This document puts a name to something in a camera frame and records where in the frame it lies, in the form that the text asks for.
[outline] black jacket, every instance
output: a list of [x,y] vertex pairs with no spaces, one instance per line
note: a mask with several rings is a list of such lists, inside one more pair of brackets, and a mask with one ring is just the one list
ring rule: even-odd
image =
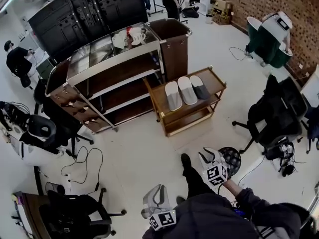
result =
[[251,221],[232,210],[230,202],[216,194],[202,194],[176,207],[177,224],[155,232],[146,231],[143,239],[298,239],[301,221],[284,205],[270,205],[251,189],[236,198],[241,209],[253,212]]

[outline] large monitor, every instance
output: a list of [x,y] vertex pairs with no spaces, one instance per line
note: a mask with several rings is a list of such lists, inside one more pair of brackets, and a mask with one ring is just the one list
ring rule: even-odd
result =
[[99,37],[147,20],[143,0],[54,0],[29,23],[47,53],[61,62]]

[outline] gray slipper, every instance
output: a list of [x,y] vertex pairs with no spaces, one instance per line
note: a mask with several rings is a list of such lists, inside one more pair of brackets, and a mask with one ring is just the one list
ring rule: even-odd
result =
[[196,75],[191,76],[190,81],[194,87],[194,91],[199,99],[209,99],[210,93],[208,92],[207,88],[205,87],[203,81]]
[[183,76],[183,77],[180,77],[177,82],[181,90],[181,93],[183,95],[184,102],[188,105],[196,104],[198,99],[197,99],[197,96],[195,95],[190,79],[186,76]]
[[165,86],[169,109],[173,112],[181,108],[182,101],[178,92],[177,82],[169,82]]

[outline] trash bin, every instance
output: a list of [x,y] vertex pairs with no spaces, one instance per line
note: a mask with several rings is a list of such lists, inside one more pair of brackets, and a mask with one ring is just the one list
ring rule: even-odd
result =
[[175,80],[188,72],[188,37],[192,31],[176,19],[160,19],[149,23],[160,39],[165,80]]

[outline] brick wall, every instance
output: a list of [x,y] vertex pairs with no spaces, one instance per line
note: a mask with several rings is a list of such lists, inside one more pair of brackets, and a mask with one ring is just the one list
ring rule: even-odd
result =
[[294,56],[289,61],[291,74],[297,79],[312,74],[319,63],[319,0],[228,0],[233,2],[232,22],[247,29],[246,18],[284,11],[293,22],[291,50]]

